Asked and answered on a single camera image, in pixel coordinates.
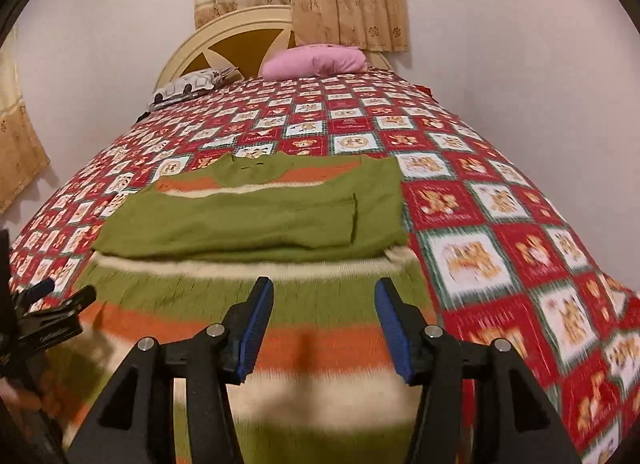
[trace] headboard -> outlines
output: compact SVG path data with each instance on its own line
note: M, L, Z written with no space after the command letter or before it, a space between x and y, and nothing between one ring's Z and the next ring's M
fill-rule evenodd
M156 88L188 72L236 66L248 78L274 53L295 47L291 7L254 6L228 13L201 27L183 43L158 77ZM369 63L392 70L382 53L365 51Z

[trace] bed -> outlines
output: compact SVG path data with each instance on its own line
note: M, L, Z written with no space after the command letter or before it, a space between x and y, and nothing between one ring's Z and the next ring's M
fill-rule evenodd
M526 175L380 53L367 53L364 74L257 77L265 60L293 47L290 22L288 6L250 8L210 22L178 48L157 87L206 67L236 66L238 80L152 112L57 190L13 244L12 288L51 277L54 295L38 306L64 300L100 264L92 242L128 195L227 152L395 156L404 227L427 282L417 305L460 339L510 340L583 462L604 462L640 413L638 296L599 270ZM295 282L282 282L293 296ZM204 310L209 291L203 302L189 295L193 282L181 285L155 297L131 282L115 294L98 288L85 332L51 351L67 441L133 343L182 339L219 319ZM418 391L393 372L375 312L355 300L345 313L334 298L305 304L335 316L326 324L310 313L271 325L255 373L230 390L247 462L402 462ZM176 405L184 418L180 386ZM184 433L177 452L188 456Z

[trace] green sweater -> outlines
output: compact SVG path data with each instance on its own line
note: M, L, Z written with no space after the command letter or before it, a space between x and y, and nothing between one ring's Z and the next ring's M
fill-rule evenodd
M127 197L92 247L155 260L375 257L407 241L400 181L394 157L225 154Z

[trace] metal screw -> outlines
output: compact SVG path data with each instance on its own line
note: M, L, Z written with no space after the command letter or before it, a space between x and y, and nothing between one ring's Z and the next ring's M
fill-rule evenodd
M225 333L225 326L222 323L214 323L207 327L207 335L212 338L222 336Z
M424 328L424 333L430 338L439 338L444 333L444 330L442 330L441 327L438 327L437 325L427 325Z
M494 345L500 352L509 352L511 350L511 343L503 338L498 338L494 341Z
M142 338L140 341L138 341L138 348L145 352L152 348L155 344L156 342L153 338Z

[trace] wall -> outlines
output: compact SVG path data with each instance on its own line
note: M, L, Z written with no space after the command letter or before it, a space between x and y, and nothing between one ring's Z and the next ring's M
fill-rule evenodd
M144 112L162 67L193 32L193 0L30 0L17 63L51 165L1 217L12 237Z
M30 1L18 66L52 168L5 215L14 233L143 111L193 31L192 4ZM413 49L392 59L398 72L433 87L536 181L606 271L640 289L640 35L618 1L408 4Z
M617 0L408 0L409 80L488 137L640 289L640 35Z

